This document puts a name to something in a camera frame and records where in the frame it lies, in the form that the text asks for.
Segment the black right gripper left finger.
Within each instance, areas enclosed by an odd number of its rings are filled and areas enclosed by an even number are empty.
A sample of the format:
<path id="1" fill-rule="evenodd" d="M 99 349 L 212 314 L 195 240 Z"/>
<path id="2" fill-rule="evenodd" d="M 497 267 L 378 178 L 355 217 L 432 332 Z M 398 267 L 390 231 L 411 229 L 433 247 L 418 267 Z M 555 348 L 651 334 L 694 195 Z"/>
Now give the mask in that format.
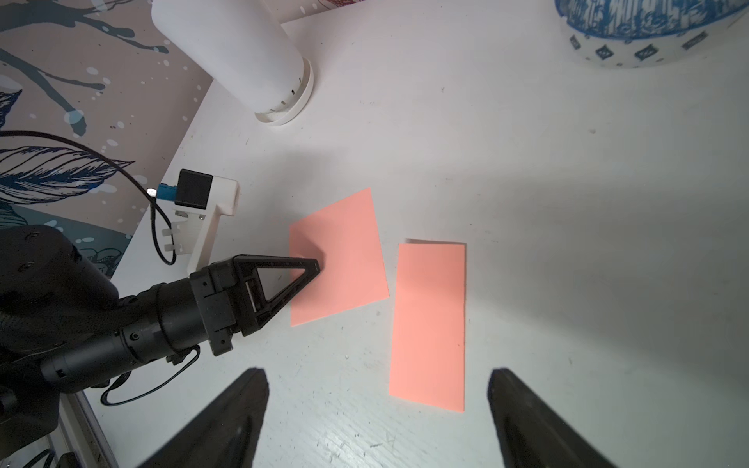
<path id="1" fill-rule="evenodd" d="M 268 400 L 265 370 L 246 370 L 142 465 L 251 467 Z"/>

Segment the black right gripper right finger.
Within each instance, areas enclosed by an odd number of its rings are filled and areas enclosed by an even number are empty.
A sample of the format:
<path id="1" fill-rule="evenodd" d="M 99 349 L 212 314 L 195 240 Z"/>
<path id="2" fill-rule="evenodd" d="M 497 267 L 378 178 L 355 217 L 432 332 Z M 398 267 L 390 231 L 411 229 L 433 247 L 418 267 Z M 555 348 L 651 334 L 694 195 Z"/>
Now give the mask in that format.
<path id="1" fill-rule="evenodd" d="M 492 371 L 488 400 L 506 467 L 614 468 L 512 370 Z"/>

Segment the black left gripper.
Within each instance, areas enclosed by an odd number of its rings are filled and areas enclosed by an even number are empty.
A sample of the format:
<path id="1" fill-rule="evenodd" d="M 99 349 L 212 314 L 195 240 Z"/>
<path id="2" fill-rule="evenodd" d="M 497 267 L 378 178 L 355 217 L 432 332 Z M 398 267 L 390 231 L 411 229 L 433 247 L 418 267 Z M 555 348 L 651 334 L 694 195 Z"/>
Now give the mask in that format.
<path id="1" fill-rule="evenodd" d="M 231 351 L 236 333 L 265 327 L 320 272 L 317 259 L 238 255 L 190 274 L 212 353 Z"/>

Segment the pink square paper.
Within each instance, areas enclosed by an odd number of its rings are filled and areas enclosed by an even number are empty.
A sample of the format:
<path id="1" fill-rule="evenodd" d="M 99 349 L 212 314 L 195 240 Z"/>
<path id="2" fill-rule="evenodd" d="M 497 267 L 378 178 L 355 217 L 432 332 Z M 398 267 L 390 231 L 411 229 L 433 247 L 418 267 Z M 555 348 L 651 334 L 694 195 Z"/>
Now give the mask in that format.
<path id="1" fill-rule="evenodd" d="M 367 188 L 290 226 L 290 254 L 320 265 L 292 300 L 292 326 L 389 298 L 374 209 Z"/>
<path id="2" fill-rule="evenodd" d="M 466 245 L 399 246 L 389 394 L 462 413 Z"/>

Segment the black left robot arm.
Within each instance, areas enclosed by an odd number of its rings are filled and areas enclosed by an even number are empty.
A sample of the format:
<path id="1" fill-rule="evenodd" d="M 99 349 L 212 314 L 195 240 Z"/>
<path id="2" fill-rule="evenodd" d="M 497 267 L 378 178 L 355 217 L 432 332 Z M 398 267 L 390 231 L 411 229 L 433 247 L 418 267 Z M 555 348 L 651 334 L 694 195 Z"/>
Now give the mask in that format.
<path id="1" fill-rule="evenodd" d="M 320 271 L 315 259 L 236 255 L 135 296 L 58 230 L 1 233 L 1 453 L 57 428 L 60 396 L 165 359 L 184 368 L 261 330 Z"/>

